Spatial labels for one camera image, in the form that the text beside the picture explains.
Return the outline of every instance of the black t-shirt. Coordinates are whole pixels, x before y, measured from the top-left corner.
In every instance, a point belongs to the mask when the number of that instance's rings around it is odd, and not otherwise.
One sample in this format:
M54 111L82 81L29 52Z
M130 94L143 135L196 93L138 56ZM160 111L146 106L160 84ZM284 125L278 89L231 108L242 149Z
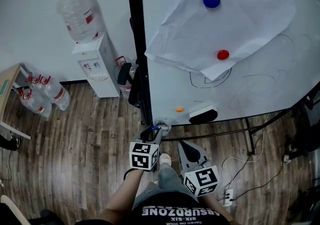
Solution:
M202 208L191 196L179 192L159 193L134 208L120 222L148 225L229 225L220 213ZM110 225L103 220L83 220L76 225Z

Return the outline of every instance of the white wall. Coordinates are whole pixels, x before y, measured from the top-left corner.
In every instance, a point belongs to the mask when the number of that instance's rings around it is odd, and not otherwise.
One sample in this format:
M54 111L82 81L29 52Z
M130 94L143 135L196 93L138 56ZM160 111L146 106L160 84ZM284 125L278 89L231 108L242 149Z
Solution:
M119 56L135 57L129 0L97 0ZM58 0L0 0L0 71L23 62L60 81L86 79L71 59L75 42L56 13Z

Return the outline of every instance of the table leg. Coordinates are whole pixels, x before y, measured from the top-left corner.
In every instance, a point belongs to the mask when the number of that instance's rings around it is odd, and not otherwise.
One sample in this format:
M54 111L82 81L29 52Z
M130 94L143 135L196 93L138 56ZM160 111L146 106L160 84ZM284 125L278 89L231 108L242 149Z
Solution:
M26 139L28 139L28 140L31 140L31 136L29 136L29 135L27 135L27 134L25 134L25 133L23 133L23 132L21 132L21 131L18 131L17 129L14 129L14 128L11 127L10 125L6 124L5 122L2 122L2 121L1 121L1 122L0 122L0 126L2 126L2 127L6 128L6 129L12 131L13 133L15 133L15 134L17 134L17 135L19 135L19 136L21 136L21 137L24 137L24 138L26 138Z

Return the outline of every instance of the white cable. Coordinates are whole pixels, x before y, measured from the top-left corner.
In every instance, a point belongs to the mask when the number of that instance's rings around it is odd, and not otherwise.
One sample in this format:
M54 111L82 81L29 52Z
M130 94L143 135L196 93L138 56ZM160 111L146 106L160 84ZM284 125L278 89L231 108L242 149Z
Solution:
M266 119L264 120L263 124L266 123L266 121L268 120L268 117L269 117L269 114L268 116L266 117ZM253 161L247 161L247 160L241 160L241 159L238 159L238 158L235 158L233 156L229 156L227 157L224 162L221 164L221 168L222 170L225 172L225 173L229 173L231 175L231 182L234 180L234 176L230 173L230 172L227 172L225 169L224 169L224 166L223 164L228 160L228 159L234 159L234 160L237 160L237 161L241 161L241 162L244 162L244 163L254 163L256 161L258 161L258 159L261 157L262 153L264 152L264 143L265 143L265 128L263 128L262 130L262 150L261 150L261 153L260 155L258 156L258 158L256 160L253 160Z

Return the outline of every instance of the white device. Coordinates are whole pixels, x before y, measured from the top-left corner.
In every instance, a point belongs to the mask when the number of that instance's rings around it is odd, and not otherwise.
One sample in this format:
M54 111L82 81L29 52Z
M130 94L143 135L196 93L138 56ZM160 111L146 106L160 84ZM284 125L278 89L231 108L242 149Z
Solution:
M234 190L232 188L225 191L226 197L224 199L224 205L225 207L229 207L232 205L231 199L234 197Z
M120 96L115 78L116 62L105 32L99 32L88 43L77 43L73 48L72 57L82 68L98 97Z

